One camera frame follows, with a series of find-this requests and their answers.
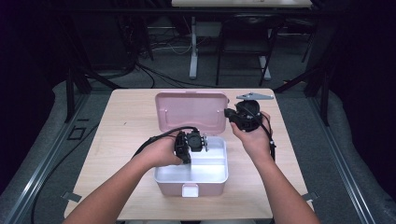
box lid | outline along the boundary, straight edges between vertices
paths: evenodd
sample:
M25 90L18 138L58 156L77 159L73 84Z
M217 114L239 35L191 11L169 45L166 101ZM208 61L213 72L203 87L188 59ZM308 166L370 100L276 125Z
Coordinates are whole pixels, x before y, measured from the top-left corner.
M222 91L161 91L155 103L162 132L181 126L194 126L205 134L225 130L224 108L228 98Z

pink plastic box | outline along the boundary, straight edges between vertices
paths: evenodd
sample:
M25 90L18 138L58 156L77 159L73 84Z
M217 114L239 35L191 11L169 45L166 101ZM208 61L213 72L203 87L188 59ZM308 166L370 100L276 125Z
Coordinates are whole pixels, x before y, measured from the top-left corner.
M194 126L207 136L208 151L190 152L191 164L155 169L154 178L164 195L198 197L220 195L228 178L223 138L228 98L221 91L162 91L155 98L160 130Z

forearm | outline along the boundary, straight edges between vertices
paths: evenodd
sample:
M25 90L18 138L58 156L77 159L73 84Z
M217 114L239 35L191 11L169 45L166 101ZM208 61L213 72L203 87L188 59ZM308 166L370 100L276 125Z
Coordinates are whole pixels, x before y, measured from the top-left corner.
M64 223L114 223L149 168L138 157L129 161L85 198Z
M256 161L276 224L319 223L317 216L271 158Z

person's left hand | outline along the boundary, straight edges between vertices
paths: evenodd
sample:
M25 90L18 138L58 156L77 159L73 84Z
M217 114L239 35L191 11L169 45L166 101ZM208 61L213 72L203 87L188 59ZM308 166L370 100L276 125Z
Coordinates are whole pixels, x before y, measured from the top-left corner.
M183 160L175 155L175 140L178 132L169 134L146 146L138 155L151 167L180 165Z

hand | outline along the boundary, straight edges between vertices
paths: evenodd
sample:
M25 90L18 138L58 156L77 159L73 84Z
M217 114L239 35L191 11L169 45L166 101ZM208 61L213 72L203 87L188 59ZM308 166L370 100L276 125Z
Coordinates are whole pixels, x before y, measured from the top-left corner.
M144 158L151 167L180 165L183 160L174 153L177 134L178 132L171 133L149 144L136 157Z
M269 132L271 132L269 128L270 125L268 123L270 115L265 112L262 112L262 114L267 117L267 119L263 118L262 124ZM241 140L245 151L253 162L260 159L271 159L269 138L262 127L259 127L249 133L239 130L233 122L231 123L231 127L233 129L233 134Z

